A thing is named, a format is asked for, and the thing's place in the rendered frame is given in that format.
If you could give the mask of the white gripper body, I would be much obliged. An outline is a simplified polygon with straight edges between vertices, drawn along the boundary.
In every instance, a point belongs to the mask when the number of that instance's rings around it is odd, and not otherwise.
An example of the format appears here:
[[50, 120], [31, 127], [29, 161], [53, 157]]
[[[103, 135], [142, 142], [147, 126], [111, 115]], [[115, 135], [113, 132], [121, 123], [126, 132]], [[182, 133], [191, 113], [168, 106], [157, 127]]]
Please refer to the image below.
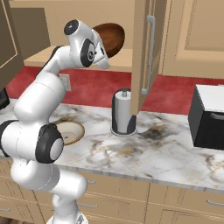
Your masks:
[[103, 59], [100, 59], [96, 65], [100, 69], [109, 69], [109, 59], [107, 57], [104, 57]]

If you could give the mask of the beige closed cabinet door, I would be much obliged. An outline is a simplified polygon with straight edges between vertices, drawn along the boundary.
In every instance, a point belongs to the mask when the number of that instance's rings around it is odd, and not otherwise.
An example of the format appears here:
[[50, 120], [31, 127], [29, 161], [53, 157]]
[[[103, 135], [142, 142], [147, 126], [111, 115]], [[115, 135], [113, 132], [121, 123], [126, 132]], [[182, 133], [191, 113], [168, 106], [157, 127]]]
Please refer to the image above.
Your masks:
[[224, 0], [168, 0], [162, 74], [224, 79]]

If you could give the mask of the brown bowl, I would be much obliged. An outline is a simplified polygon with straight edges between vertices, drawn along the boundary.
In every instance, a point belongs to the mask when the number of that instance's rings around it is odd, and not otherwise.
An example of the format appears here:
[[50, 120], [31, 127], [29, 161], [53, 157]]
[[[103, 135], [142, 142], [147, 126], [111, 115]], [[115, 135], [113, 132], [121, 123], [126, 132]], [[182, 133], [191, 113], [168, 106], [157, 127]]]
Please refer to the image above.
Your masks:
[[125, 40], [125, 31], [119, 24], [99, 24], [94, 27], [94, 30], [99, 33], [109, 58], [120, 52]]

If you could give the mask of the paper towel holder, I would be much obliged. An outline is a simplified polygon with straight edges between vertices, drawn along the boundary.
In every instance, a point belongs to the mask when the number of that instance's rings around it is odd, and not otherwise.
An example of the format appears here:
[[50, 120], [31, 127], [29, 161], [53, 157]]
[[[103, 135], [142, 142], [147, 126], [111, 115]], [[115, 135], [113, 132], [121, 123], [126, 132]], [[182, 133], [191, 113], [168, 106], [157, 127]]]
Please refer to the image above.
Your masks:
[[119, 137], [129, 137], [137, 132], [137, 117], [130, 113], [131, 89], [120, 88], [112, 98], [111, 132]]

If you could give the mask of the white bowl with tan rim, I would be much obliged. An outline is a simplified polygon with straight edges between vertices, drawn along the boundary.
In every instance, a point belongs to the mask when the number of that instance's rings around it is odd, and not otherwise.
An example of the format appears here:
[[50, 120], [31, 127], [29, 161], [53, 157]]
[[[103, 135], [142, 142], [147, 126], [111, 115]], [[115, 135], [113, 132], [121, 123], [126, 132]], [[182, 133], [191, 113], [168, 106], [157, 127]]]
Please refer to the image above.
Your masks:
[[85, 129], [78, 122], [56, 122], [55, 125], [57, 126], [59, 133], [62, 135], [64, 145], [75, 144], [84, 137]]

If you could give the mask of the black appliance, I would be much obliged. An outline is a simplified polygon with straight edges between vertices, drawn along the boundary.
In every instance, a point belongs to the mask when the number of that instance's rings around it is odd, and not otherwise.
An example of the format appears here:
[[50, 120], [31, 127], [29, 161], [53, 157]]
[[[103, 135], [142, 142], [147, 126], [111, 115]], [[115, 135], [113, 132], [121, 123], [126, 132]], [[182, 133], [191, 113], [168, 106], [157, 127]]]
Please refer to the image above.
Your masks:
[[0, 92], [0, 110], [5, 109], [10, 104], [10, 99], [7, 94], [6, 88]]

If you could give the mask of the black microwave oven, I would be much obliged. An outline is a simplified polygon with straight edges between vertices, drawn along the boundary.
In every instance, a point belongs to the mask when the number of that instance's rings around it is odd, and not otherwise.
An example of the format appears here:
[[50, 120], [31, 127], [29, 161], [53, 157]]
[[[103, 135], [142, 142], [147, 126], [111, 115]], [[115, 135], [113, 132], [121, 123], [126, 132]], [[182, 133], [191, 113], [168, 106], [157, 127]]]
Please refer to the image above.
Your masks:
[[195, 147], [224, 151], [224, 86], [195, 86], [188, 123]]

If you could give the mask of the beige drawer front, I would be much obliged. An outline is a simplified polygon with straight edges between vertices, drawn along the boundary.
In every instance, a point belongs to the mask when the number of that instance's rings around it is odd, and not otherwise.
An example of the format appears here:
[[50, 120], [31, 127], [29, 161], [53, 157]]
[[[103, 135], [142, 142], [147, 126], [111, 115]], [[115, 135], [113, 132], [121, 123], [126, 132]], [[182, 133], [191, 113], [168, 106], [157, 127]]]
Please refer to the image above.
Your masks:
[[188, 211], [224, 216], [224, 207], [210, 205], [207, 203], [207, 200], [224, 204], [224, 194], [203, 192], [176, 186], [150, 184], [149, 202], [158, 203], [163, 206], [184, 208]]
[[126, 199], [112, 196], [86, 194], [78, 203], [98, 205], [97, 208], [79, 206], [79, 209], [88, 217], [95, 216], [108, 221], [118, 221], [122, 224], [144, 224], [146, 202], [135, 199]]
[[42, 217], [34, 205], [16, 200], [0, 198], [0, 208], [9, 208], [10, 212], [1, 212], [0, 216], [19, 221], [41, 224]]
[[83, 172], [82, 175], [86, 177], [87, 181], [95, 180], [95, 184], [88, 184], [87, 191], [89, 193], [101, 193], [109, 196], [146, 201], [149, 186], [146, 182], [87, 172]]

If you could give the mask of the white wall socket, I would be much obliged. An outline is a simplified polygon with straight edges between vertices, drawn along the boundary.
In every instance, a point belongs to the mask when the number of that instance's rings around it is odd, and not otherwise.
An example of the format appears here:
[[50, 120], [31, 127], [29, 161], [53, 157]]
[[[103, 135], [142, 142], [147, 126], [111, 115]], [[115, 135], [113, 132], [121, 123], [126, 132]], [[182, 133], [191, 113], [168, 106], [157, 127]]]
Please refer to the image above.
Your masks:
[[70, 75], [65, 73], [60, 73], [59, 78], [61, 79], [66, 91], [71, 91], [71, 82], [70, 82]]

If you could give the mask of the beige wall cabinet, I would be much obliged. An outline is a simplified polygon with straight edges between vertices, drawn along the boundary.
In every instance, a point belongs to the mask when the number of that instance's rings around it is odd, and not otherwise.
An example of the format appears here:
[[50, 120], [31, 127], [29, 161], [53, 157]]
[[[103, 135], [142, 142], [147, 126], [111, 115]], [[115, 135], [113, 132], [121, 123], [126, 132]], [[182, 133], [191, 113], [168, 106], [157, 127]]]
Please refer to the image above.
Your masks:
[[67, 45], [64, 26], [70, 20], [79, 19], [89, 27], [119, 24], [125, 31], [125, 40], [121, 51], [109, 59], [109, 71], [131, 71], [135, 0], [12, 0], [10, 7], [45, 10], [50, 45], [27, 58], [26, 66], [42, 67], [55, 46]]

